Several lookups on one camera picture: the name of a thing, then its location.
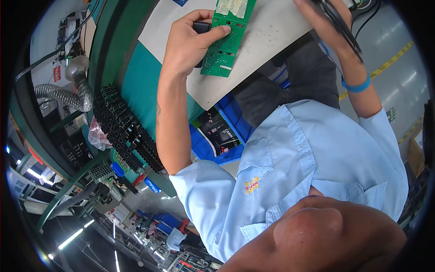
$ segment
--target plastic bag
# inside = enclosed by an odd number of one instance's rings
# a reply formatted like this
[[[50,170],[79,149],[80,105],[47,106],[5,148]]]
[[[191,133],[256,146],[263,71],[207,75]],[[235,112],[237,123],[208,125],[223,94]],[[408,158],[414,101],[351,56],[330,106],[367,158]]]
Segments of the plastic bag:
[[[87,139],[91,145],[95,146],[101,151],[106,150],[106,148],[112,147],[112,144],[107,139],[106,134],[104,134],[104,132],[101,130],[100,124],[95,119],[95,116],[92,117],[92,122],[90,123]]]

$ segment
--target white cable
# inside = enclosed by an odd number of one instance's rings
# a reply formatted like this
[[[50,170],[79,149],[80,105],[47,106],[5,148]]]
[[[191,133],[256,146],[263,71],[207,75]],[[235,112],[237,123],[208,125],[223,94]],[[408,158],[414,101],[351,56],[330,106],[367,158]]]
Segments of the white cable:
[[[359,7],[358,9],[359,9],[359,10],[363,10],[363,9],[367,8],[368,6],[370,6],[370,4],[371,4],[371,0],[369,0],[369,2],[368,2],[367,5],[365,5],[365,6],[363,6],[363,7]]]

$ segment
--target red sign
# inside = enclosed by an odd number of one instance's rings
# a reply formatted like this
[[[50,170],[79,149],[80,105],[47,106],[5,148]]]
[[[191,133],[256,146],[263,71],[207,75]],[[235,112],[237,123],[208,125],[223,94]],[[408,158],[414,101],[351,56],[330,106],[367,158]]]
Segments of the red sign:
[[[53,79],[54,79],[54,82],[60,80],[60,66],[53,68]]]

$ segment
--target cardboard box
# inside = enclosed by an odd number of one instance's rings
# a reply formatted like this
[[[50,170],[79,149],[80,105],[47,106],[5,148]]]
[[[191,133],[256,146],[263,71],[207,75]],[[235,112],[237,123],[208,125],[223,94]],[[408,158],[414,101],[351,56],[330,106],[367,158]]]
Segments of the cardboard box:
[[[423,126],[420,126],[409,139],[408,162],[412,172],[418,177],[425,168],[423,153]]]

